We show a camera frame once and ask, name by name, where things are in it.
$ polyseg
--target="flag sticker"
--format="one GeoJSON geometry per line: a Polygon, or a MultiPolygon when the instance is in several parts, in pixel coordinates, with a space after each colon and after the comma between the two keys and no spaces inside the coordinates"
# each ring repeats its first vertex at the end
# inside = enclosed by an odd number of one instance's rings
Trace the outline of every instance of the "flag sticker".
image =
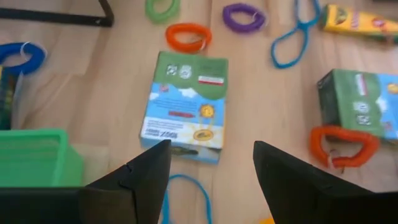
{"type": "Polygon", "coordinates": [[[368,88],[366,86],[363,74],[356,74],[355,80],[356,80],[356,87],[357,87],[358,94],[360,96],[366,96],[368,94],[368,88]]]}
{"type": "Polygon", "coordinates": [[[216,78],[216,77],[208,77],[208,76],[199,76],[199,83],[209,84],[209,85],[224,85],[224,78],[216,78]]]}

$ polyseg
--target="black metal frame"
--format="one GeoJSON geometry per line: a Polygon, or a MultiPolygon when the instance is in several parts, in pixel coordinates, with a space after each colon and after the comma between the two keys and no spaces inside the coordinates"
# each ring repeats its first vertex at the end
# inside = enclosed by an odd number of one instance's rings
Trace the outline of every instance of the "black metal frame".
{"type": "Polygon", "coordinates": [[[57,22],[63,24],[76,24],[87,26],[111,27],[114,22],[112,8],[107,0],[98,0],[105,16],[85,16],[76,14],[65,14],[56,12],[42,12],[24,9],[11,9],[0,7],[0,18],[23,19],[41,22],[57,22]]]}

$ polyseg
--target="blue cord loop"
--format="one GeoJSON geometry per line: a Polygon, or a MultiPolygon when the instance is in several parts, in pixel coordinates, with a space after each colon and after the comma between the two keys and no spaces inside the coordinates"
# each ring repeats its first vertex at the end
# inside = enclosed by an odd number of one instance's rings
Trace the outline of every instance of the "blue cord loop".
{"type": "MultiPolygon", "coordinates": [[[[185,174],[171,175],[169,177],[169,183],[170,183],[171,180],[176,179],[176,178],[183,178],[183,179],[189,180],[190,182],[193,182],[196,186],[198,186],[198,188],[201,190],[201,192],[205,196],[207,222],[209,224],[213,224],[213,220],[211,219],[211,202],[210,202],[210,198],[209,198],[209,195],[207,194],[205,188],[203,188],[202,184],[198,180],[194,179],[193,177],[190,177],[190,176],[185,175],[185,174]]],[[[162,206],[162,214],[163,214],[162,224],[172,224],[172,222],[170,220],[169,194],[167,193],[167,191],[168,190],[166,190],[166,193],[164,195],[163,206],[162,206]]]]}
{"type": "Polygon", "coordinates": [[[0,45],[0,65],[11,55],[20,54],[21,48],[31,58],[20,65],[3,67],[3,71],[18,77],[20,74],[29,75],[36,71],[43,64],[45,59],[45,52],[40,47],[31,43],[11,43],[0,45]]]}
{"type": "Polygon", "coordinates": [[[315,17],[308,21],[308,22],[303,22],[300,19],[299,16],[299,0],[295,0],[294,1],[294,14],[295,14],[295,19],[296,19],[296,26],[289,31],[288,33],[284,34],[281,37],[276,38],[275,41],[273,41],[272,45],[271,45],[271,57],[272,57],[272,61],[275,65],[275,67],[277,68],[289,68],[294,66],[295,64],[297,64],[301,58],[303,57],[303,54],[305,53],[307,47],[308,47],[308,41],[309,41],[309,35],[310,35],[310,28],[315,26],[315,24],[317,24],[320,15],[321,15],[321,7],[319,5],[318,0],[312,0],[313,6],[314,6],[314,10],[315,10],[315,17]],[[276,45],[284,40],[289,38],[291,35],[295,34],[297,31],[301,30],[304,34],[304,42],[303,42],[303,46],[301,48],[300,54],[298,55],[298,57],[296,59],[293,59],[291,62],[288,63],[279,63],[278,60],[276,59],[275,56],[275,48],[276,45]]]}

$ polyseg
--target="orange coiled keychain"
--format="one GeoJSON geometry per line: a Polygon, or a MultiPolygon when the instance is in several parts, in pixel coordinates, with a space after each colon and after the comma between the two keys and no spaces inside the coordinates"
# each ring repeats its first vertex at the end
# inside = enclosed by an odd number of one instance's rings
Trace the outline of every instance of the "orange coiled keychain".
{"type": "Polygon", "coordinates": [[[362,142],[362,149],[353,157],[337,157],[331,160],[335,168],[359,167],[377,151],[380,140],[369,133],[344,129],[338,126],[322,126],[311,130],[310,151],[325,166],[329,166],[329,155],[322,148],[322,136],[333,136],[344,141],[362,142]]]}
{"type": "Polygon", "coordinates": [[[211,42],[211,31],[209,28],[195,23],[174,24],[167,28],[166,39],[171,48],[176,51],[194,54],[206,48],[211,42]],[[201,40],[192,43],[181,43],[175,35],[178,33],[194,33],[202,36],[201,40]]]}

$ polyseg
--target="green coiled keychain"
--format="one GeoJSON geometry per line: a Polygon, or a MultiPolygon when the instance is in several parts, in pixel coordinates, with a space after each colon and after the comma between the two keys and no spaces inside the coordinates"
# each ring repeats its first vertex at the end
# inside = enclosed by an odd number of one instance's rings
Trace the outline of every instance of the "green coiled keychain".
{"type": "Polygon", "coordinates": [[[154,9],[154,3],[163,0],[146,0],[145,13],[149,19],[155,23],[164,22],[168,18],[176,15],[180,10],[180,0],[172,0],[170,7],[164,12],[157,12],[154,9]]]}

